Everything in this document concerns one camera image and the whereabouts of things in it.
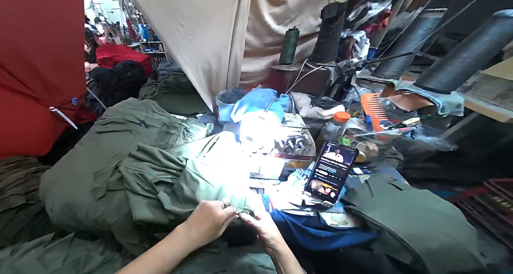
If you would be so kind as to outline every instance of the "orange bottle cap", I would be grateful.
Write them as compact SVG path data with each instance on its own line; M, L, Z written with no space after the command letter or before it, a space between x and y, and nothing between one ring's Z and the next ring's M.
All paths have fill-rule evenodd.
M346 112L336 112L333 119L338 122L347 122L351 118L351 115Z

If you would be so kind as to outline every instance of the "human arm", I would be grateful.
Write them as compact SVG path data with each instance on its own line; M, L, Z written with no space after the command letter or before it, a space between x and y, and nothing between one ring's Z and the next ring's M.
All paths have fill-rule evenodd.
M225 200L202 201L189 218L150 250L127 264L118 274L168 274L192 251L219 238L237 218Z
M304 273L269 213L262 212L257 215L256 219L245 213L240 213L239 217L256 230L259 240L264 245L266 253L271 256L278 274Z

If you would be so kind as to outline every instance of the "pile of green clothing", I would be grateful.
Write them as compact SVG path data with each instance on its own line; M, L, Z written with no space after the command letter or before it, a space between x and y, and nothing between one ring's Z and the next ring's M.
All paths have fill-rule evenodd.
M381 263L380 269L402 269L401 273L484 269L476 229L456 206L428 190L374 175L342 199L346 210L381 232L368 253L381 258L370 266Z
M246 198L249 167L240 145L233 133L207 137L210 132L211 126L173 116L153 100L128 99L108 108L42 176L41 197L51 220L68 231L119 242L137 256L182 223L201 200L229 198L240 212L252 214ZM231 246L252 245L256 239L241 221L223 237L238 242ZM245 247L223 249L211 259L225 257L225 267L245 259L272 265L255 248L247 253ZM239 255L227 258L227 251ZM205 259L206 254L190 263ZM249 272L268 273L268 268ZM212 271L206 267L194 273L199 272Z
M2 274L112 274L125 265L122 257L102 241L86 241L70 234L48 234L0 250Z
M139 99L151 99L172 114L212 114L189 78L174 61L158 65L158 80L148 79L139 91Z
M49 168L33 157L0 160L0 248L59 231L38 193L41 175Z

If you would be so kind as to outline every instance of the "black cylinder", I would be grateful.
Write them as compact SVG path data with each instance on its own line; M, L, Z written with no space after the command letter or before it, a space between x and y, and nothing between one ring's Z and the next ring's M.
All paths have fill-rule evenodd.
M427 38L437 27L447 8L431 8L421 12L394 42L385 57L414 52L412 55L382 61L372 72L373 76L399 79L420 51Z
M296 55L296 47L299 41L299 29L295 26L289 28L283 39L282 53L279 55L280 64L292 64L294 55Z
M513 39L513 9L494 13L441 60L421 74L415 86L450 94Z
M321 29L310 56L312 62L331 63L337 59L346 8L347 2L343 1L328 4L321 10Z

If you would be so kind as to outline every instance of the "video on phone screen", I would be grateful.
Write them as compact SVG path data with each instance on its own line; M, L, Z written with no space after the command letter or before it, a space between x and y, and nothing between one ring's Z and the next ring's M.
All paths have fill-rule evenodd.
M354 149L327 142L313 168L306 190L326 200L336 199L355 156Z

